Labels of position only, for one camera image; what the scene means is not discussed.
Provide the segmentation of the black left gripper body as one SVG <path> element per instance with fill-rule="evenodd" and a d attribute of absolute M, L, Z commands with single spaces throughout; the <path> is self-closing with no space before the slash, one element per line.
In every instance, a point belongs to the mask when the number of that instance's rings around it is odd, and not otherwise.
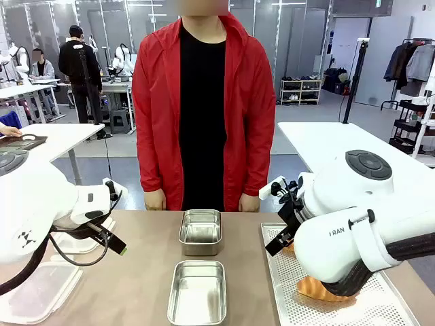
<path fill-rule="evenodd" d="M 108 237 L 111 236 L 111 232 L 103 226 L 103 222 L 105 222 L 107 217 L 98 217 L 96 219 L 92 219 L 89 222 L 86 222 L 82 225 L 79 225 L 74 230 L 68 230 L 66 228 L 61 228 L 60 226 L 52 226 L 53 232 L 67 233 L 75 239 L 83 240 L 85 238 L 97 238 L 103 239 L 103 235 Z"/>

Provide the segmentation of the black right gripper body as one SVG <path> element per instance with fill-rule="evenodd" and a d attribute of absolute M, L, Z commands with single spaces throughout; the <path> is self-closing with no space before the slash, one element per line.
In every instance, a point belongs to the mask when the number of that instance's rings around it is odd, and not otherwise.
<path fill-rule="evenodd" d="M 279 233 L 277 238 L 294 238 L 296 231 L 303 222 L 301 210 L 303 203 L 301 199 L 292 196 L 283 196 L 279 199 L 283 206 L 278 211 L 278 216 L 285 222 L 286 227 Z"/>

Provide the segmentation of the person's left hand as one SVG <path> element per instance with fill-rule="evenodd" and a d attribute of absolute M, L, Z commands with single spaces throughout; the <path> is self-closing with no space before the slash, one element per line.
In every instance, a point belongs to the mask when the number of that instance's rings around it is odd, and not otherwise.
<path fill-rule="evenodd" d="M 257 196 L 241 194 L 239 200 L 239 212 L 258 213 L 260 211 L 260 199 Z"/>

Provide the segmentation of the person's right hand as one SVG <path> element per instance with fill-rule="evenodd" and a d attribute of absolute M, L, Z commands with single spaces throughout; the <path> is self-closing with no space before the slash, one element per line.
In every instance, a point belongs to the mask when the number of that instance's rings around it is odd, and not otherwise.
<path fill-rule="evenodd" d="M 144 204 L 147 211 L 165 211 L 166 196 L 162 189 L 144 193 Z"/>

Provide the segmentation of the bystander's bare hand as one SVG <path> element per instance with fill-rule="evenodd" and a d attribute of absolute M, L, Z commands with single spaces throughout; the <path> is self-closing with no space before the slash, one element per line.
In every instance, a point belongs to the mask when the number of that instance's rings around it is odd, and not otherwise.
<path fill-rule="evenodd" d="M 19 129 L 13 126 L 6 126 L 2 122 L 0 123 L 0 133 L 9 137 L 21 137 L 22 133 Z"/>

